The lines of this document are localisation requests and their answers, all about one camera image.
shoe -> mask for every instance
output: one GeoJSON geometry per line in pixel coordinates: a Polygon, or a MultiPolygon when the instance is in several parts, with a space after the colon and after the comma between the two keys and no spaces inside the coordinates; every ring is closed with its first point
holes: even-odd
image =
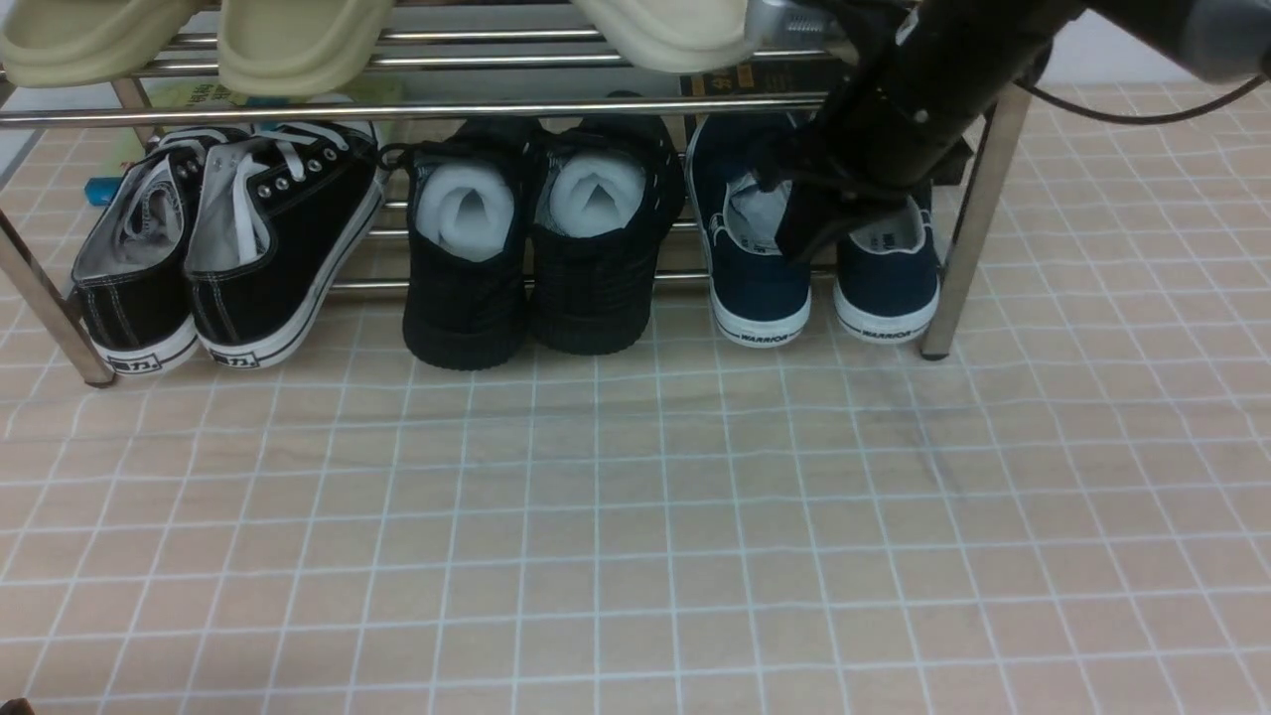
{"type": "Polygon", "coordinates": [[[0,29],[5,79],[72,86],[118,79],[154,60],[202,0],[18,0],[0,29]]]}
{"type": "Polygon", "coordinates": [[[221,84],[253,97],[334,91],[366,69],[394,0],[224,0],[221,84]]]}
{"type": "Polygon", "coordinates": [[[309,334],[384,201],[380,145],[370,122],[283,122],[211,151],[186,277],[214,361],[268,368],[309,334]]]}
{"type": "Polygon", "coordinates": [[[657,257],[684,211],[680,157],[657,117],[591,117],[547,151],[530,329],[562,352],[619,352],[648,326],[657,257]]]}
{"type": "Polygon", "coordinates": [[[133,164],[75,257],[71,278],[89,337],[123,376],[170,371],[198,334],[182,262],[210,152],[247,137],[233,127],[174,131],[133,164]]]}
{"type": "Polygon", "coordinates": [[[472,119],[445,142],[397,156],[411,177],[402,333],[419,361],[486,371],[525,342],[525,245],[543,185],[541,133],[536,119],[472,119]]]}
{"type": "Polygon", "coordinates": [[[693,74],[730,67],[754,55],[746,41],[746,0],[573,0],[630,63],[693,74]]]}
{"type": "Polygon", "coordinates": [[[927,330],[941,301],[930,184],[905,210],[853,231],[838,251],[834,310],[848,331],[895,344],[927,330]]]}
{"type": "Polygon", "coordinates": [[[764,192],[749,154],[797,126],[792,114],[718,114],[698,127],[685,159],[689,198],[710,269],[710,305],[728,339],[778,347],[803,331],[812,310],[812,273],[777,246],[788,183],[764,192]]]}

shoe rack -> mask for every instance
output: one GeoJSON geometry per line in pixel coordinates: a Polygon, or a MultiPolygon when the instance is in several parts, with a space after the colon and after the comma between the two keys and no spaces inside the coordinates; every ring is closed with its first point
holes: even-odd
{"type": "MultiPolygon", "coordinates": [[[[533,0],[529,4],[563,4],[566,0],[533,0]]],[[[464,0],[398,0],[399,6],[464,5],[486,3],[465,3],[464,0]]],[[[207,11],[216,11],[212,5],[207,11]]],[[[417,48],[411,56],[375,56],[369,62],[367,71],[408,72],[408,71],[470,71],[489,70],[586,70],[629,66],[622,56],[604,44],[604,37],[596,29],[585,27],[578,20],[573,27],[543,27],[541,29],[507,30],[413,30],[388,29],[381,37],[380,47],[417,48]],[[519,51],[508,55],[491,52],[496,46],[547,47],[552,43],[595,44],[586,52],[531,52],[519,51]],[[437,47],[466,47],[472,53],[455,57],[437,53],[437,47]]],[[[822,99],[820,94],[780,94],[745,95],[714,98],[620,98],[586,100],[541,100],[525,97],[500,102],[447,102],[447,103],[399,103],[389,105],[320,105],[297,107],[250,107],[250,108],[180,108],[155,109],[141,79],[149,77],[207,77],[215,76],[215,60],[182,60],[182,52],[210,51],[216,44],[212,33],[182,34],[173,39],[160,58],[154,60],[133,76],[112,81],[116,97],[122,108],[90,110],[41,110],[41,112],[0,112],[0,130],[43,130],[55,127],[93,128],[93,127],[132,127],[142,140],[150,140],[161,126],[192,126],[215,123],[243,123],[264,121],[296,119],[369,119],[369,121],[422,121],[459,119],[475,116],[520,114],[548,117],[581,117],[594,113],[636,113],[660,114],[665,117],[685,114],[707,114],[714,112],[764,112],[816,109],[822,99]]],[[[765,50],[755,61],[782,58],[802,60],[820,58],[815,51],[765,50]]],[[[0,107],[11,97],[14,86],[0,75],[0,107]]],[[[961,211],[952,234],[952,248],[946,259],[944,283],[941,307],[927,335],[919,343],[919,351],[928,361],[942,361],[948,356],[957,330],[962,309],[966,304],[971,279],[989,232],[989,224],[998,207],[1007,171],[1010,168],[1016,146],[1019,140],[1031,97],[1012,86],[990,113],[988,124],[981,133],[971,177],[962,201],[961,211]]],[[[372,237],[405,240],[405,230],[400,227],[400,213],[405,210],[404,197],[390,197],[384,207],[381,220],[371,231],[372,237]]],[[[688,240],[695,245],[698,237],[697,222],[689,217],[675,224],[667,245],[688,240]]],[[[31,305],[32,311],[48,329],[61,347],[67,359],[92,387],[108,387],[114,382],[114,375],[102,361],[88,334],[80,324],[78,296],[53,284],[48,274],[34,259],[22,236],[8,217],[0,212],[0,269],[9,276],[19,293],[31,305]]],[[[819,274],[833,274],[833,267],[824,267],[819,274]]],[[[708,274],[698,258],[697,267],[688,269],[667,269],[658,272],[661,282],[700,282],[705,283],[708,274]]],[[[334,295],[341,293],[393,293],[404,291],[408,276],[393,279],[339,279],[333,287],[334,295]]]]}

slipper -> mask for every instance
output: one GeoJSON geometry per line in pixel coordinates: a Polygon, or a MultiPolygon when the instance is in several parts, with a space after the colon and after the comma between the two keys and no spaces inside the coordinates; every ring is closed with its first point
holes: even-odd
{"type": "Polygon", "coordinates": [[[746,0],[573,0],[630,63],[690,74],[728,67],[758,47],[746,41],[746,0]]]}
{"type": "Polygon", "coordinates": [[[366,67],[394,0],[224,0],[221,84],[254,97],[333,91],[366,67]]]}
{"type": "Polygon", "coordinates": [[[72,86],[125,76],[158,55],[201,0],[18,0],[0,29],[6,79],[72,86]]]}

black cable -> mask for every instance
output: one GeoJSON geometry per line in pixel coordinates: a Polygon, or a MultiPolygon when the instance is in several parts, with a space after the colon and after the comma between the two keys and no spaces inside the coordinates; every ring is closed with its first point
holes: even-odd
{"type": "Polygon", "coordinates": [[[1172,123],[1176,123],[1176,122],[1186,122],[1187,119],[1195,119],[1196,117],[1202,117],[1202,116],[1205,116],[1205,114],[1207,114],[1210,112],[1215,112],[1218,109],[1221,109],[1223,107],[1227,107],[1228,104],[1230,104],[1230,103],[1233,103],[1233,102],[1235,102],[1238,99],[1243,99],[1244,97],[1248,97],[1249,93],[1252,93],[1254,89],[1257,89],[1257,88],[1262,86],[1263,84],[1266,84],[1266,81],[1267,81],[1267,77],[1258,76],[1258,77],[1251,79],[1249,81],[1242,84],[1240,86],[1233,89],[1232,91],[1224,94],[1223,97],[1219,97],[1218,99],[1214,99],[1213,102],[1206,102],[1205,104],[1201,104],[1200,107],[1192,107],[1191,109],[1183,109],[1182,112],[1173,112],[1173,113],[1169,113],[1169,114],[1152,114],[1152,116],[1146,116],[1146,117],[1127,116],[1127,114],[1108,114],[1106,112],[1099,112],[1097,109],[1091,109],[1089,107],[1082,107],[1080,104],[1073,104],[1068,99],[1060,99],[1059,97],[1055,97],[1054,94],[1051,94],[1051,93],[1049,93],[1049,91],[1046,91],[1043,89],[1037,89],[1036,86],[1028,84],[1027,81],[1019,81],[1019,80],[1017,80],[1016,84],[1018,86],[1023,88],[1024,90],[1027,90],[1033,97],[1041,99],[1042,102],[1046,102],[1047,104],[1054,104],[1055,107],[1059,107],[1060,109],[1065,109],[1065,110],[1071,112],[1074,114],[1080,114],[1080,116],[1083,116],[1083,117],[1085,117],[1088,119],[1094,119],[1094,121],[1099,121],[1099,122],[1108,122],[1108,123],[1112,123],[1112,124],[1124,124],[1124,126],[1135,126],[1135,127],[1150,127],[1150,126],[1159,126],[1159,124],[1172,124],[1172,123]]]}

floor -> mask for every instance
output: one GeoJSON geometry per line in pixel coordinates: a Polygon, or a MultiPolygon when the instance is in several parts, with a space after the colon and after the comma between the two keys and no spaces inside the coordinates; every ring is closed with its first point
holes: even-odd
{"type": "MultiPolygon", "coordinates": [[[[47,133],[0,193],[55,276],[111,136],[47,133]]],[[[1268,137],[1266,91],[1163,131],[1037,108],[942,364],[848,337],[829,284],[788,348],[662,291],[622,354],[479,376],[346,298],[280,370],[95,392],[0,278],[0,700],[1265,712],[1268,137]]]]}

